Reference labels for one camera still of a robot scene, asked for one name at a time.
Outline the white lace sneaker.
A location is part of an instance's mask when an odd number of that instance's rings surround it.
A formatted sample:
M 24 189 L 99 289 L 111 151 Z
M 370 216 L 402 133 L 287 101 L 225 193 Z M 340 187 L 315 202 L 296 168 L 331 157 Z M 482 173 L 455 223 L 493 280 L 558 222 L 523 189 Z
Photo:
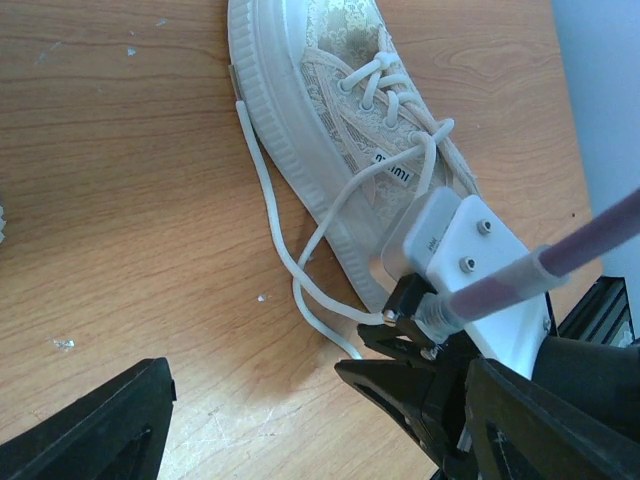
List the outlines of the white lace sneaker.
M 369 261 L 394 217 L 440 186 L 478 193 L 454 123 L 430 112 L 373 1 L 235 0 L 227 30 L 236 110 L 294 301 L 357 358 L 306 299 L 381 323 Z
M 6 221 L 4 219 L 4 208 L 0 206 L 0 243 L 2 243 L 5 238 L 5 234 L 4 234 L 5 225 L 6 225 Z

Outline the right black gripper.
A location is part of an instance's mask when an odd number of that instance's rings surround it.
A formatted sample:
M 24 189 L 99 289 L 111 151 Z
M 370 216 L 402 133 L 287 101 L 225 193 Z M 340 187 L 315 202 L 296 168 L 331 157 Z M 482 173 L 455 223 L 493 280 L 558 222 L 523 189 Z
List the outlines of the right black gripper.
M 335 365 L 339 377 L 386 412 L 442 477 L 482 478 L 467 426 L 466 386 L 471 362 L 485 358 L 469 336 L 453 336 L 439 355 L 412 323 L 359 324 L 357 333 L 366 347 L 395 360 L 343 360 Z M 407 364 L 436 359 L 437 365 Z M 528 380 L 639 444 L 638 348 L 550 336 Z

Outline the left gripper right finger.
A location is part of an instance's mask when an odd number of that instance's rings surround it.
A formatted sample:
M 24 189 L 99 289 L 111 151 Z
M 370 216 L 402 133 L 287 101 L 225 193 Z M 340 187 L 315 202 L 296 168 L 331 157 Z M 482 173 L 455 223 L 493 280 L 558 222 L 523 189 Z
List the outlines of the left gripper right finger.
M 495 360 L 471 362 L 467 426 L 483 479 L 637 479 L 639 444 Z

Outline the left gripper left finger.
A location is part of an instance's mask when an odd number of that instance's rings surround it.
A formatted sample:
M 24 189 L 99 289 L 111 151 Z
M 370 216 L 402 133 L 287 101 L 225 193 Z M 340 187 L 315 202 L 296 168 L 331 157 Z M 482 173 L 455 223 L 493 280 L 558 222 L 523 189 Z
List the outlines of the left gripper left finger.
M 175 382 L 165 358 L 144 359 L 1 445 L 3 479 L 155 479 Z

